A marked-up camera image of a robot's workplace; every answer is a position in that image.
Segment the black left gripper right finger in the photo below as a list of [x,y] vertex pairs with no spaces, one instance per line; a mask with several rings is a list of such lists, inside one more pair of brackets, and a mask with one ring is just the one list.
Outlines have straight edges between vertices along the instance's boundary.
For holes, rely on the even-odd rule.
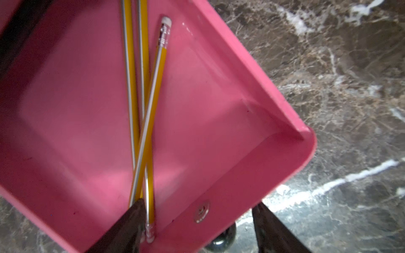
[[310,253],[287,227],[262,203],[252,208],[260,253]]

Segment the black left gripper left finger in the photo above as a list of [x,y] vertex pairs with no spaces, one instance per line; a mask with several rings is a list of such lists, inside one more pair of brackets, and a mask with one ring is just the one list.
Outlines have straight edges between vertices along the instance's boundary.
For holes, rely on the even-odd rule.
[[145,224],[146,206],[144,200],[139,199],[86,252],[138,253]]

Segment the pink bottom drawer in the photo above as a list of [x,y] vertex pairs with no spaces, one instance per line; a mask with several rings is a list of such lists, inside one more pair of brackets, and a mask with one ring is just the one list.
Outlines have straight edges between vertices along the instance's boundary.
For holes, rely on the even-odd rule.
[[[151,55],[164,16],[141,251],[195,253],[305,167],[316,136],[207,1],[149,1]],[[120,1],[1,2],[1,195],[68,252],[128,209],[127,90]]]

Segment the yellow pencil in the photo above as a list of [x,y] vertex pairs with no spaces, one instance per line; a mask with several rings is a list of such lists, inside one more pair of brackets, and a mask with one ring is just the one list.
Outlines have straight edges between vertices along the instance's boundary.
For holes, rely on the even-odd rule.
[[136,65],[134,55],[134,34],[132,26],[132,6],[130,0],[121,1],[124,54],[128,87],[129,122],[131,136],[132,168],[137,163],[137,146],[139,142],[138,96],[136,87]]
[[[147,1],[138,1],[138,39],[140,56],[140,78],[142,95],[142,116],[147,112],[150,91],[150,64],[149,64],[149,40],[148,40],[148,12]],[[153,192],[153,153],[146,151],[146,167],[144,174],[144,200],[146,203],[146,242],[152,243],[155,240],[155,207]]]
[[155,68],[150,81],[149,100],[142,122],[140,141],[138,145],[138,158],[135,166],[129,206],[132,206],[138,199],[140,199],[144,173],[151,153],[153,127],[162,84],[163,71],[165,68],[171,26],[171,19],[167,16],[163,16],[161,19],[157,43]]

